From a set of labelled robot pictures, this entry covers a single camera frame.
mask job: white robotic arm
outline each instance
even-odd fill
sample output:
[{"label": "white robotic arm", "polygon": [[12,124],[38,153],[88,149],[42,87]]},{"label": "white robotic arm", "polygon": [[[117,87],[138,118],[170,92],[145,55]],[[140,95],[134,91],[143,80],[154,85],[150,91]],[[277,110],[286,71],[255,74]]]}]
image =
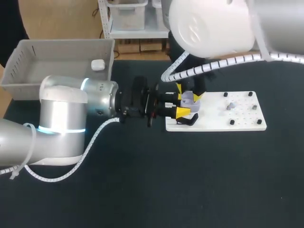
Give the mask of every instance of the white robotic arm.
[{"label": "white robotic arm", "polygon": [[162,0],[162,5],[174,38],[194,56],[262,49],[304,54],[301,0]]},{"label": "white robotic arm", "polygon": [[[304,64],[304,57],[295,55],[304,53],[304,2],[301,0],[162,0],[162,5],[165,22],[169,19],[175,39],[186,51],[162,75],[165,82],[262,60]],[[260,49],[263,53],[233,57],[173,73],[189,54],[207,58],[253,49]],[[108,123],[123,122],[128,116],[148,117],[148,126],[157,115],[171,117],[186,125],[194,123],[195,119],[183,118],[191,110],[179,107],[178,94],[161,95],[157,86],[150,89],[145,80],[135,79],[132,88],[123,92],[115,82],[47,77],[41,85],[40,127],[28,164],[77,165],[57,179],[42,178],[26,166],[28,172],[47,182],[65,179],[80,166],[103,127]],[[157,107],[159,102],[174,103],[177,107]],[[120,119],[103,124],[82,155],[86,113],[108,117],[118,113]],[[21,164],[27,159],[33,138],[31,129],[6,120],[0,120],[0,128],[5,129],[0,131],[0,165]],[[14,143],[12,139],[16,137],[22,140]],[[0,171],[0,174],[16,168]]]}]

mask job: white shelf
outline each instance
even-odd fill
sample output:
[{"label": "white shelf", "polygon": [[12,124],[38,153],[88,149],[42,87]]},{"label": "white shelf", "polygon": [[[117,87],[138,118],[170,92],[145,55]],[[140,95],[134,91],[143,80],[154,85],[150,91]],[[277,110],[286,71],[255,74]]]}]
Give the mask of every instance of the white shelf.
[{"label": "white shelf", "polygon": [[168,38],[168,31],[160,31],[157,27],[156,10],[151,6],[146,7],[145,29],[138,31],[116,30],[112,20],[110,38],[113,39],[141,39],[141,38]]}]

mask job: white small object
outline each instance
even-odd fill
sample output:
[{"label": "white small object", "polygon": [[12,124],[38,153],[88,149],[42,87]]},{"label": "white small object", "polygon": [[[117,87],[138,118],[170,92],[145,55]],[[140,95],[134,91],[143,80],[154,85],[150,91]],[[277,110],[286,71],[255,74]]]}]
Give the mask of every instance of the white small object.
[{"label": "white small object", "polygon": [[169,22],[178,44],[201,58],[246,52],[255,43],[245,0],[173,0]]},{"label": "white small object", "polygon": [[95,59],[91,63],[91,68],[94,71],[104,70],[105,69],[105,61],[103,59]]},{"label": "white small object", "polygon": [[[201,98],[201,106],[198,112],[199,118],[193,126],[177,124],[176,120],[166,117],[166,130],[169,132],[237,132],[237,131],[265,131],[267,128],[257,95],[253,92],[224,92],[205,93]],[[235,108],[227,110],[230,103]]]}]

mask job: white plastic box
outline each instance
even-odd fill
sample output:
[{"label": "white plastic box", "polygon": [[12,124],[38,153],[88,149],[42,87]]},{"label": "white plastic box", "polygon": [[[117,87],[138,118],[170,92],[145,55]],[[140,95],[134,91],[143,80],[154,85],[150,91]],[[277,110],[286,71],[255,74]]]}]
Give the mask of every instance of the white plastic box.
[{"label": "white plastic box", "polygon": [[162,18],[162,1],[161,0],[152,0],[152,5],[156,10],[156,22],[159,31],[168,31],[165,24],[163,23]]},{"label": "white plastic box", "polygon": [[145,7],[148,0],[106,1],[116,30],[143,30],[145,28]]},{"label": "white plastic box", "polygon": [[[110,80],[114,61],[113,39],[22,40],[10,56],[0,86],[14,100],[39,100],[39,88],[49,75]],[[93,71],[91,62],[105,61]]]}]

